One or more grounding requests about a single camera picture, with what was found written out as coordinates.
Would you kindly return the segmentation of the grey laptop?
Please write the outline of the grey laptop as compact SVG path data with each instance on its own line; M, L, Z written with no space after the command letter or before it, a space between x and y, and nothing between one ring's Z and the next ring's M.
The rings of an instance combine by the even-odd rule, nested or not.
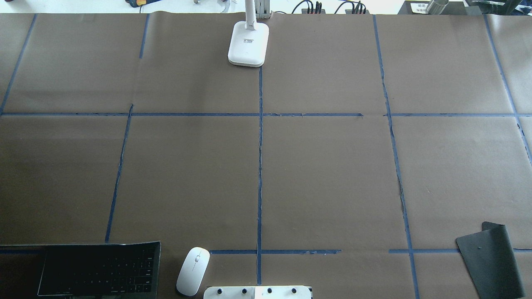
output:
M161 242L1 246L2 299L155 299Z

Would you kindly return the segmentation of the white desk lamp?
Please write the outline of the white desk lamp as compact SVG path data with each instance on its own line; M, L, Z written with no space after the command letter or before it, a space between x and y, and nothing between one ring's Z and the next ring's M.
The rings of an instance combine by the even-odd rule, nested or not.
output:
M270 29L258 22L256 0L245 1L245 21L235 23L228 50L234 66L261 67L265 63Z

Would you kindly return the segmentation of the black mouse pad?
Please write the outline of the black mouse pad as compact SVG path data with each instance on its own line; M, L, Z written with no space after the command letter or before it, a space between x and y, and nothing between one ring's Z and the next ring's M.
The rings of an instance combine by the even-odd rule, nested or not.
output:
M458 237L456 244L479 298L526 296L506 225L485 221L481 231Z

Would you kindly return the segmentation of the black usb hub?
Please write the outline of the black usb hub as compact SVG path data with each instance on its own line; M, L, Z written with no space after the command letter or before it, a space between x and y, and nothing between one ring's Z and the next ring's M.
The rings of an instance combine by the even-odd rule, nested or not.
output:
M354 8L345 9L345 13L346 15L368 15L369 11L365 7L356 6Z
M304 7L301 9L301 13L304 15L325 15L326 10L325 9L317 9L317 8L311 8L311 7Z

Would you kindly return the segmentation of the white wireless mouse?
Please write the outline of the white wireless mouse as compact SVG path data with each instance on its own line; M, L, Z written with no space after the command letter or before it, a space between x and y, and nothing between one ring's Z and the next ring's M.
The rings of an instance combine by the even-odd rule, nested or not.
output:
M185 297L194 297L201 286L210 260L210 252L205 248L189 250L175 282L175 289Z

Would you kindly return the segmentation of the aluminium frame post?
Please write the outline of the aluminium frame post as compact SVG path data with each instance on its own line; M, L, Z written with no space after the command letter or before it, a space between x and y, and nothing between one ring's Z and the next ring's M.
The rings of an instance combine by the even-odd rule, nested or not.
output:
M257 19L270 19L271 9L270 0L255 0L255 16Z

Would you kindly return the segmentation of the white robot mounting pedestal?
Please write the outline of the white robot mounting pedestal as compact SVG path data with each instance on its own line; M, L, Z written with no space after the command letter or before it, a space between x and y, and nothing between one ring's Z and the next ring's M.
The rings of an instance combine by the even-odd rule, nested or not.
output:
M208 287L204 299L312 299L311 287L281 286L220 286Z

